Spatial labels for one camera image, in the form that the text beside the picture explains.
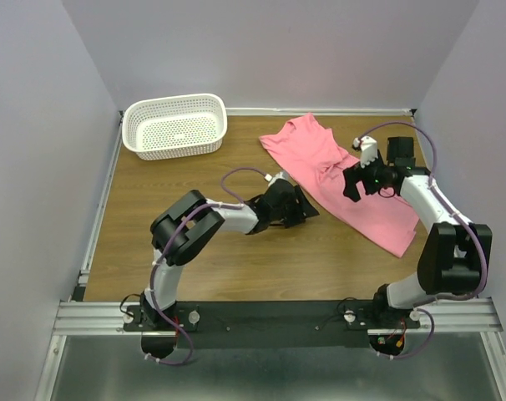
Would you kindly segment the pink t shirt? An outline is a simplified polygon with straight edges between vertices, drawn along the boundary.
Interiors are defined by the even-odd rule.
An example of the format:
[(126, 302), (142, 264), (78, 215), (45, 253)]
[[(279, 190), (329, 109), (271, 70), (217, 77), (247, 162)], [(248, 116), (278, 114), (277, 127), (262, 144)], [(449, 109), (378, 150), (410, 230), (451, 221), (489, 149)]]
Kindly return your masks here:
[(339, 146), (332, 130), (313, 114), (288, 120), (278, 133), (262, 135), (260, 142), (326, 211), (394, 256), (403, 256), (416, 235), (417, 214), (398, 196), (362, 195), (358, 202), (345, 197), (343, 171), (358, 158)]

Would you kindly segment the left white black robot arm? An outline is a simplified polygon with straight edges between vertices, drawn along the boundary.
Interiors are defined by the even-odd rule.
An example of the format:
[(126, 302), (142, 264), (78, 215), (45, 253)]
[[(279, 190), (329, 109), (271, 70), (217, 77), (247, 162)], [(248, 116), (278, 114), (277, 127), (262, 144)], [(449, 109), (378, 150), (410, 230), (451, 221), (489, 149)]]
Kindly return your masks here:
[(140, 295), (143, 321), (154, 330), (175, 325), (182, 271), (218, 231), (255, 235), (273, 226), (298, 226), (318, 215), (301, 187), (283, 175), (271, 177), (264, 193), (236, 204), (211, 200), (199, 190), (187, 192), (149, 228), (154, 260)]

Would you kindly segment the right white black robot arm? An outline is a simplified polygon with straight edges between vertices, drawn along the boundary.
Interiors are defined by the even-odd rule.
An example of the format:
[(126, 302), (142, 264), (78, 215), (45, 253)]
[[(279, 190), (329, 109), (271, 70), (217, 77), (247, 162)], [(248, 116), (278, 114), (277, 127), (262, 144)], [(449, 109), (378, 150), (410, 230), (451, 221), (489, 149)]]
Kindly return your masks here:
[(400, 310), (476, 297), (488, 277), (490, 227), (470, 221), (444, 196), (431, 171), (416, 164), (412, 138), (388, 139), (385, 156), (370, 136), (354, 139), (352, 147), (361, 155), (343, 171), (344, 196), (358, 202), (362, 195), (391, 189), (413, 208), (428, 232), (416, 272), (377, 289), (369, 307), (371, 320), (389, 327), (400, 318)]

